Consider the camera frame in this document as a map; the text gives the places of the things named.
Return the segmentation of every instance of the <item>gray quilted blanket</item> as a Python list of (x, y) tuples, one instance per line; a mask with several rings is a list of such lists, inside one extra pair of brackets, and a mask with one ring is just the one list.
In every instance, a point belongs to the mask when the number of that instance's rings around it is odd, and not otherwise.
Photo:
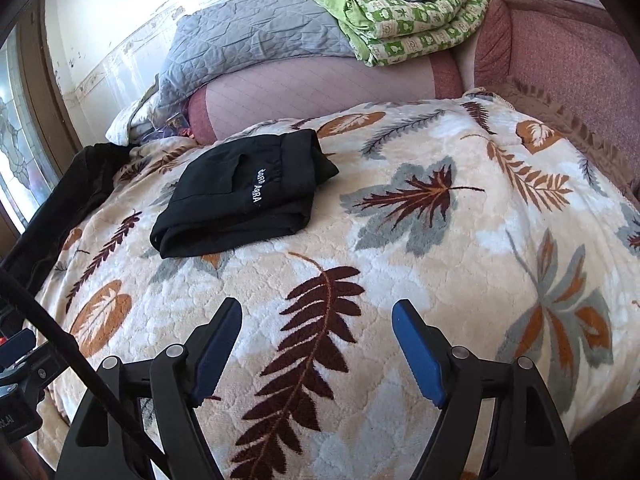
[(307, 56), (353, 57), (335, 18), (313, 0), (229, 0), (185, 16), (160, 71), (154, 122), (225, 73)]

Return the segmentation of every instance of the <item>blue gripper pad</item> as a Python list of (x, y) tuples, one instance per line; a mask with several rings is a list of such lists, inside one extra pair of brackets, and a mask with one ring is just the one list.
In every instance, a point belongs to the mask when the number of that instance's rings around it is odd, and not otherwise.
[(36, 335), (25, 328), (0, 345), (0, 371), (8, 368), (17, 360), (36, 348)]
[(394, 305), (391, 323), (422, 396), (432, 400), (437, 408), (442, 408), (447, 393), (443, 386), (442, 368), (426, 339), (428, 327), (408, 300), (400, 300)]
[(191, 399), (196, 406), (213, 395), (242, 327), (240, 303), (233, 299), (227, 299), (225, 303), (211, 320), (212, 324), (218, 322), (218, 328), (196, 364), (195, 387), (191, 392)]

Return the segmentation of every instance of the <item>green fabric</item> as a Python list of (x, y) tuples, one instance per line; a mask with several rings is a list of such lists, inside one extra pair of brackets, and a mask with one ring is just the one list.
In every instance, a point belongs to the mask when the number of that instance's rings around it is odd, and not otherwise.
[(347, 35), (359, 60), (388, 65), (465, 41), (481, 25), (489, 0), (313, 0)]

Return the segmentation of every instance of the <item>glass panel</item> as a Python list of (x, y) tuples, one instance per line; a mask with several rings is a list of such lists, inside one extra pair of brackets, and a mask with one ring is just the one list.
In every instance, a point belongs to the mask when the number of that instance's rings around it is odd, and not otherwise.
[(23, 232), (58, 178), (29, 117), (15, 30), (0, 50), (0, 202)]

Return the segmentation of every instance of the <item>wall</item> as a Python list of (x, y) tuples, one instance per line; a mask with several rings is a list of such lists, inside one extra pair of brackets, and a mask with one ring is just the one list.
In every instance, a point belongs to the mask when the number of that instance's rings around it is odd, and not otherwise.
[(220, 0), (46, 0), (56, 79), (84, 145), (151, 85), (175, 22)]

